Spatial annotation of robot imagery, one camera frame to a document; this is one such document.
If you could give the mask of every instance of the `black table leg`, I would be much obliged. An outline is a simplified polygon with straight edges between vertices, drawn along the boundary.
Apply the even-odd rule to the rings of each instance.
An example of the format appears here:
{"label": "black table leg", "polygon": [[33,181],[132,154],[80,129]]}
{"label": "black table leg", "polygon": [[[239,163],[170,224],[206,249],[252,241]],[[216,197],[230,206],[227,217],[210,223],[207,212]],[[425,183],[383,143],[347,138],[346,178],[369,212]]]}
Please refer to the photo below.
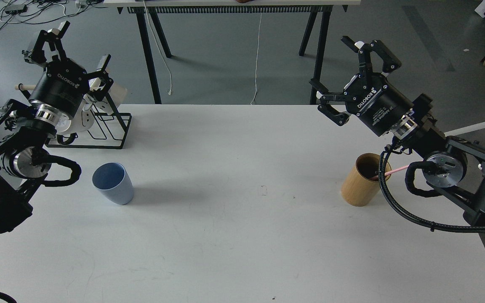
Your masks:
{"label": "black table leg", "polygon": [[[325,55],[325,43],[327,42],[327,32],[329,31],[330,10],[325,10],[321,19],[321,30],[319,32],[319,42],[317,43],[317,56],[315,58],[314,79],[321,79],[321,68],[323,67],[323,56]],[[317,90],[312,88],[310,104],[317,104]]]}
{"label": "black table leg", "polygon": [[162,29],[162,25],[160,25],[158,14],[156,14],[156,11],[153,11],[150,12],[149,15],[151,16],[152,23],[155,25],[156,33],[158,34],[158,38],[160,39],[160,44],[162,44],[162,49],[166,54],[166,58],[171,58],[170,47],[168,46],[168,42],[166,41],[166,36],[164,36],[164,30]]}
{"label": "black table leg", "polygon": [[306,52],[306,46],[308,46],[308,40],[310,40],[310,35],[312,34],[316,17],[316,12],[310,12],[310,17],[308,18],[308,23],[306,24],[306,29],[304,31],[304,36],[302,37],[301,48],[298,50],[298,55],[301,57],[304,56],[304,53]]}
{"label": "black table leg", "polygon": [[160,101],[160,92],[158,91],[158,81],[156,80],[155,63],[154,61],[152,61],[151,44],[149,42],[149,34],[147,31],[144,13],[137,13],[136,19],[138,21],[138,28],[140,29],[143,54],[145,55],[147,72],[149,73],[149,81],[151,82],[152,96],[155,100],[155,104],[162,104],[162,102]]}

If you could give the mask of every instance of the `gray floor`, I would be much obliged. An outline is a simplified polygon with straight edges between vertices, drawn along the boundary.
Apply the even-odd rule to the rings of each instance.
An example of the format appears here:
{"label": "gray floor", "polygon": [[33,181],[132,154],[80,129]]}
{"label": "gray floor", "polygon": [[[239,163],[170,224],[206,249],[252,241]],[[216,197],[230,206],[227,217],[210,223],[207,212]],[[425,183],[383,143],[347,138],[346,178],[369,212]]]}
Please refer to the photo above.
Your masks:
{"label": "gray floor", "polygon": [[[485,55],[485,21],[474,13],[478,3],[362,0],[362,5],[350,6],[347,13],[335,7],[321,80],[329,89],[341,90],[358,70],[356,55],[339,40],[342,35],[354,40],[382,40],[403,63],[389,80],[409,98],[420,93],[431,96],[441,130],[484,121],[485,67],[480,60]],[[76,11],[73,3],[66,6],[67,14]],[[61,15],[62,7],[54,6],[32,21],[49,21]],[[308,104],[318,27],[310,38],[308,55],[299,57],[308,14],[261,17],[255,103]],[[135,15],[126,11],[118,15],[115,8],[91,8],[69,21],[63,45],[70,58],[90,71],[103,54],[110,53],[111,77],[129,89],[126,102],[154,103]],[[168,96],[169,75],[160,54],[154,51],[164,104],[250,103],[255,90],[259,14],[160,15],[160,21],[174,55],[167,60],[173,75],[173,94]],[[13,89],[15,84],[38,81],[40,67],[23,62],[21,50],[33,33],[58,24],[12,24],[2,29],[0,105],[8,98],[23,100]],[[479,140],[485,146],[485,130],[464,138]]]}

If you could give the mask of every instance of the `wooden cup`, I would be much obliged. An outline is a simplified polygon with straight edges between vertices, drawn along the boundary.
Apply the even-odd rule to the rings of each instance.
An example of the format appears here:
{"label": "wooden cup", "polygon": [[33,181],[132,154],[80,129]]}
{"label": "wooden cup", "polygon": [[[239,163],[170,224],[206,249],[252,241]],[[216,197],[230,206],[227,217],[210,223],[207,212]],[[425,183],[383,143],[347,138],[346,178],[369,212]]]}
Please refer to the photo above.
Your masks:
{"label": "wooden cup", "polygon": [[[362,154],[355,161],[354,167],[342,184],[342,197],[350,205],[362,207],[370,203],[379,191],[379,181],[370,180],[379,170],[379,155]],[[391,170],[389,163],[385,171]]]}

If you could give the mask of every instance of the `white cable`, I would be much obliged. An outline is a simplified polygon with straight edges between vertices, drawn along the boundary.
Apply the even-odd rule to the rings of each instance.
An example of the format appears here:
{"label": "white cable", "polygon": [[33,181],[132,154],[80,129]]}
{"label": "white cable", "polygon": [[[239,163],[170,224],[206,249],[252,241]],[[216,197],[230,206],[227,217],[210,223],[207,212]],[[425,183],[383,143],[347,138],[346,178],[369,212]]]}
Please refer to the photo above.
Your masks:
{"label": "white cable", "polygon": [[156,40],[156,35],[155,31],[152,28],[151,21],[150,21],[150,16],[149,16],[149,10],[147,9],[147,5],[145,4],[145,0],[143,0],[143,7],[145,8],[145,14],[147,15],[147,24],[149,25],[149,29],[151,29],[152,32],[152,37],[155,39],[155,44],[156,44],[156,49],[158,49],[158,52],[160,53],[160,57],[162,58],[162,61],[164,62],[164,66],[166,67],[168,74],[170,75],[170,90],[168,90],[168,95],[171,96],[171,93],[173,92],[173,81],[171,80],[171,71],[170,68],[168,67],[168,64],[166,63],[166,59],[164,59],[164,56],[162,54],[162,51],[160,51],[160,46],[158,46],[158,41]]}
{"label": "white cable", "polygon": [[256,92],[254,92],[254,98],[250,101],[250,105],[254,105],[254,101],[256,101],[256,96],[258,95],[258,56],[259,56],[259,35],[261,33],[261,18],[263,17],[263,13],[259,14],[259,26],[258,26],[258,50],[256,50],[256,72],[254,77],[254,85],[256,85]]}
{"label": "white cable", "polygon": [[69,16],[67,16],[67,8],[66,8],[66,6],[64,6],[64,5],[62,5],[61,3],[58,3],[58,2],[54,2],[54,4],[61,5],[63,7],[63,15],[65,17],[69,17]]}

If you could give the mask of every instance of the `desk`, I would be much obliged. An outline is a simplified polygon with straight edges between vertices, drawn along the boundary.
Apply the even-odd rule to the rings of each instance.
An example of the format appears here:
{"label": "desk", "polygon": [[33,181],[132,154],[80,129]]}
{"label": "desk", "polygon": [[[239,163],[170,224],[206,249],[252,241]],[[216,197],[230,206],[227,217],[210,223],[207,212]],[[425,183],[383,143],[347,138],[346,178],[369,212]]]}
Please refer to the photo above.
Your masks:
{"label": "desk", "polygon": [[[330,12],[333,5],[342,5],[347,10],[348,5],[358,5],[360,0],[254,0],[245,4],[235,0],[151,0],[147,1],[148,14],[150,15],[160,43],[166,57],[171,57],[171,51],[166,42],[162,26],[158,20],[158,13],[271,13],[271,12],[309,12],[308,23],[302,43],[298,51],[299,56],[304,56],[308,40],[315,23],[318,12],[322,12],[321,28],[319,40],[317,43],[317,54],[314,67],[313,78],[321,78],[321,68],[323,65],[323,56],[325,55],[325,43],[327,41],[327,32],[329,28]],[[128,12],[135,13],[142,40],[143,53],[146,58],[149,81],[152,88],[152,95],[155,103],[162,103],[158,83],[156,79],[155,64],[152,58],[152,50],[149,42],[149,35],[145,19],[145,7],[143,1],[136,0],[104,0],[104,5],[108,7],[117,7],[121,13],[123,7],[127,7]],[[312,88],[310,92],[310,104],[316,104],[316,90]]]}
{"label": "desk", "polygon": [[[133,115],[125,149],[50,149],[81,179],[40,188],[33,216],[0,234],[0,291],[18,302],[485,302],[477,234],[430,232],[381,195],[342,200],[356,157],[390,140],[358,119],[338,127],[314,106],[120,109]],[[92,187],[110,161],[136,188],[128,205]],[[452,202],[408,193],[401,174],[389,187],[407,209],[464,223]]]}

